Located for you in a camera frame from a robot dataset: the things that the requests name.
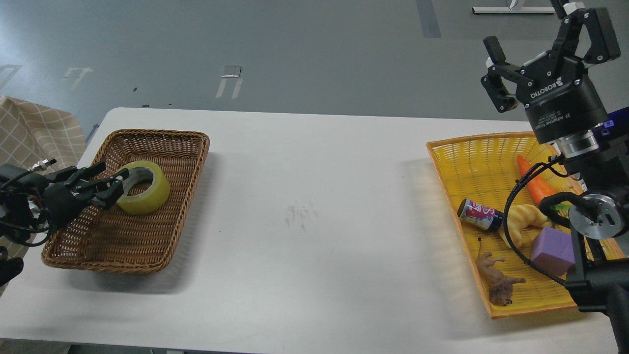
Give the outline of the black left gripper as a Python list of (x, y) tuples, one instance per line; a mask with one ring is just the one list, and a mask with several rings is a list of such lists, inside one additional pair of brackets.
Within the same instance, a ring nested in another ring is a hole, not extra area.
[[(109, 209), (123, 195), (123, 182), (129, 170), (123, 168), (110, 177), (97, 179), (106, 163), (100, 161), (89, 167), (70, 166), (54, 172), (54, 183), (45, 188), (44, 204), (49, 211), (49, 231), (56, 232), (67, 226), (88, 206)], [(65, 187), (74, 186), (74, 194)]]

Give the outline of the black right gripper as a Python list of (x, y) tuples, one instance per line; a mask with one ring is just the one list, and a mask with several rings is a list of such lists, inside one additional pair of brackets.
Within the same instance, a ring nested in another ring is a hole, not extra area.
[[(522, 68), (507, 62), (496, 36), (483, 39), (489, 67), (481, 84), (500, 113), (515, 109), (517, 99), (525, 105), (526, 118), (541, 144), (586, 131), (607, 120), (587, 65), (612, 61), (622, 54), (606, 7), (586, 8), (581, 2), (570, 0), (551, 0), (550, 4), (561, 22), (557, 38), (551, 50), (529, 60)], [(588, 34), (589, 48), (578, 56), (582, 29)], [(516, 84), (516, 96), (507, 90), (504, 80)]]

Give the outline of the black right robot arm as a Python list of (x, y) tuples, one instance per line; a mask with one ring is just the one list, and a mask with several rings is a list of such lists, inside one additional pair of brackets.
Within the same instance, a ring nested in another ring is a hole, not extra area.
[(589, 67), (619, 58), (621, 51), (604, 7), (553, 0), (560, 20), (552, 48), (521, 66), (509, 63), (496, 37), (484, 39), (489, 58), (481, 78), (498, 112), (524, 105), (539, 144), (559, 154), (536, 163), (516, 183), (512, 203), (535, 177), (555, 164), (564, 177), (581, 181), (586, 191), (544, 197), (540, 211), (571, 232), (575, 265), (566, 280), (533, 264), (508, 240), (525, 264), (562, 285), (580, 312), (609, 317), (618, 351), (628, 352), (628, 260), (609, 260), (602, 240), (628, 235), (628, 112), (607, 113), (588, 75)]

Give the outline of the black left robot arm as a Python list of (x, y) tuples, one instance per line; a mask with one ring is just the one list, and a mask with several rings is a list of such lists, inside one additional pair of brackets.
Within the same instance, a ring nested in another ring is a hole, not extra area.
[(103, 161), (88, 167), (70, 166), (46, 173), (56, 159), (45, 159), (25, 169), (1, 166), (0, 231), (9, 242), (37, 247), (90, 206), (109, 209), (123, 195), (127, 168), (99, 179)]

